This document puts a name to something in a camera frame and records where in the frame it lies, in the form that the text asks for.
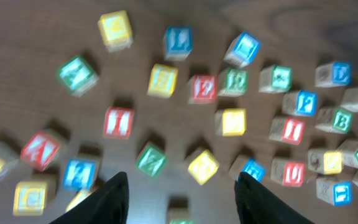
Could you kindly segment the red E block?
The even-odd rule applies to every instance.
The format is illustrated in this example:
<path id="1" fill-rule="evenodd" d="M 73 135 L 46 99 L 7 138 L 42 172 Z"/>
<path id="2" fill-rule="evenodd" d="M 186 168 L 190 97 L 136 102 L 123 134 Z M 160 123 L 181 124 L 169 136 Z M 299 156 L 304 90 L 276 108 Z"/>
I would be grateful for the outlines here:
<path id="1" fill-rule="evenodd" d="M 190 81 L 190 96 L 188 102 L 191 104 L 214 103 L 217 97 L 216 75 L 194 75 Z"/>

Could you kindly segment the green N block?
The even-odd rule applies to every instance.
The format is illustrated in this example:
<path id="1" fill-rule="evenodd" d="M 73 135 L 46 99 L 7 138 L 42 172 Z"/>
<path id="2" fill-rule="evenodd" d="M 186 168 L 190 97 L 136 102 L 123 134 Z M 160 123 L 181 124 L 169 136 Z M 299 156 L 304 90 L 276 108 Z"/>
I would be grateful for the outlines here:
<path id="1" fill-rule="evenodd" d="M 167 210 L 166 224 L 194 224 L 191 214 L 187 208 L 169 208 Z"/>

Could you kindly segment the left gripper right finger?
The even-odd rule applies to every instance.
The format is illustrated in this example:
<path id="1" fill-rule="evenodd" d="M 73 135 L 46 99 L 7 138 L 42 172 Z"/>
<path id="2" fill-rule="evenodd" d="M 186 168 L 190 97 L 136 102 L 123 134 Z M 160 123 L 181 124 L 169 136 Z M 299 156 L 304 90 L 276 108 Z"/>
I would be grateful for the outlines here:
<path id="1" fill-rule="evenodd" d="M 234 184 L 241 224 L 313 224 L 246 172 Z"/>

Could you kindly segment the green R block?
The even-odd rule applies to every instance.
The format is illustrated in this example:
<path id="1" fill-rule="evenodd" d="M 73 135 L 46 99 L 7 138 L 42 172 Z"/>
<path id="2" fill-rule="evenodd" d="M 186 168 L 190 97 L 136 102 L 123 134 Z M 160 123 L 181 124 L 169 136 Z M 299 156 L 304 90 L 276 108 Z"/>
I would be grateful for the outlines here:
<path id="1" fill-rule="evenodd" d="M 249 73 L 227 68 L 218 75 L 218 96 L 237 97 L 246 93 Z"/>

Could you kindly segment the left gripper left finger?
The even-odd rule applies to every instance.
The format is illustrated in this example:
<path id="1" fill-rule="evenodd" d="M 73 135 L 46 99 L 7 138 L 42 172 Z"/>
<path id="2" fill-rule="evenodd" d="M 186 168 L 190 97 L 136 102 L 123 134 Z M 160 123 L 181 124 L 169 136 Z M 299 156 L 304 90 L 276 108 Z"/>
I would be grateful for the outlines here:
<path id="1" fill-rule="evenodd" d="M 126 224 L 128 211 L 127 174 L 119 172 L 51 224 Z"/>

